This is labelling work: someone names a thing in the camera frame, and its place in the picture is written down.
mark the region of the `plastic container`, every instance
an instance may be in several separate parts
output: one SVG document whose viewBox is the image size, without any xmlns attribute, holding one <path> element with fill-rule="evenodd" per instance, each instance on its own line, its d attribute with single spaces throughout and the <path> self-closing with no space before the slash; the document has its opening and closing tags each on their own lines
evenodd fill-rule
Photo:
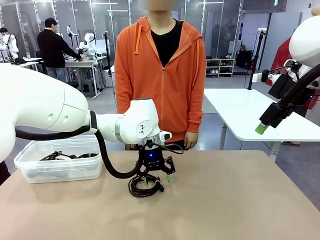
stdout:
<svg viewBox="0 0 320 240">
<path fill-rule="evenodd" d="M 70 159 L 58 156 L 61 160 L 40 159 L 62 151 L 66 155 L 98 154 L 94 157 Z M 29 183 L 53 183 L 96 179 L 103 165 L 99 144 L 94 135 L 81 135 L 68 139 L 51 141 L 31 141 L 14 158 L 15 166 L 22 171 Z"/>
</svg>

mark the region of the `hand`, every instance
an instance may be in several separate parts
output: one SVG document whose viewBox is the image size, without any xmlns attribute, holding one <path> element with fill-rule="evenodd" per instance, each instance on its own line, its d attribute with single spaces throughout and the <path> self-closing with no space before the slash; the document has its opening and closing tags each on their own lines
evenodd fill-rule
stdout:
<svg viewBox="0 0 320 240">
<path fill-rule="evenodd" d="M 130 149 L 133 149 L 133 150 L 136 149 L 136 145 L 135 145 L 135 144 L 125 144 L 125 147 L 126 147 L 126 148 L 130 148 Z"/>
<path fill-rule="evenodd" d="M 192 149 L 198 142 L 199 133 L 187 131 L 184 135 L 184 147 L 186 149 Z"/>
</svg>

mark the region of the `sleeve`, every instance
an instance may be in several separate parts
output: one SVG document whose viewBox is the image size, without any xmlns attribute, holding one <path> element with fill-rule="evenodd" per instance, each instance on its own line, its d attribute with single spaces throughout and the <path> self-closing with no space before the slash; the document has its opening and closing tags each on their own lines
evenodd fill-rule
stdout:
<svg viewBox="0 0 320 240">
<path fill-rule="evenodd" d="M 191 133 L 199 132 L 199 126 L 202 123 L 202 104 L 204 101 L 205 80 L 206 80 L 206 52 L 205 43 L 202 39 L 197 41 L 196 56 L 197 71 L 191 87 L 191 96 L 188 112 L 188 128 Z"/>
<path fill-rule="evenodd" d="M 71 57 L 73 57 L 73 58 L 76 58 L 76 59 L 81 59 L 80 54 L 75 53 L 75 51 L 73 51 L 73 50 L 69 47 L 68 43 L 66 43 L 66 41 L 65 41 L 61 36 L 58 36 L 58 39 L 59 39 L 59 42 L 60 42 L 61 50 L 62 50 L 65 54 L 67 54 L 67 55 L 69 55 L 69 56 L 71 56 Z"/>
<path fill-rule="evenodd" d="M 116 40 L 114 70 L 117 112 L 123 114 L 130 107 L 134 95 L 129 74 L 126 29 L 122 30 Z"/>
</svg>

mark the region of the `shoe rack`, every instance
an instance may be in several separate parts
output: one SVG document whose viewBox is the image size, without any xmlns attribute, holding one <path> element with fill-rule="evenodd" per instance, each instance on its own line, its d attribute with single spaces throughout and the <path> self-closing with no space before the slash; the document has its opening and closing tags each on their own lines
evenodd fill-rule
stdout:
<svg viewBox="0 0 320 240">
<path fill-rule="evenodd" d="M 206 59 L 206 77 L 231 77 L 234 73 L 234 58 Z"/>
</svg>

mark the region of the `black t-shirt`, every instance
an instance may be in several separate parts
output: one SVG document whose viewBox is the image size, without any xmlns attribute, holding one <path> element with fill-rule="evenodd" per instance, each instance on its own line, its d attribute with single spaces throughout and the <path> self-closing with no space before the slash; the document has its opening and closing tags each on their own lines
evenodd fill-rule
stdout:
<svg viewBox="0 0 320 240">
<path fill-rule="evenodd" d="M 36 39 L 43 62 L 48 68 L 64 68 L 66 65 L 64 53 L 81 59 L 81 56 L 75 53 L 61 36 L 50 29 L 41 31 Z"/>
<path fill-rule="evenodd" d="M 169 63 L 179 48 L 182 25 L 182 21 L 175 20 L 173 29 L 163 35 L 158 35 L 151 30 L 152 39 L 163 67 Z"/>
</svg>

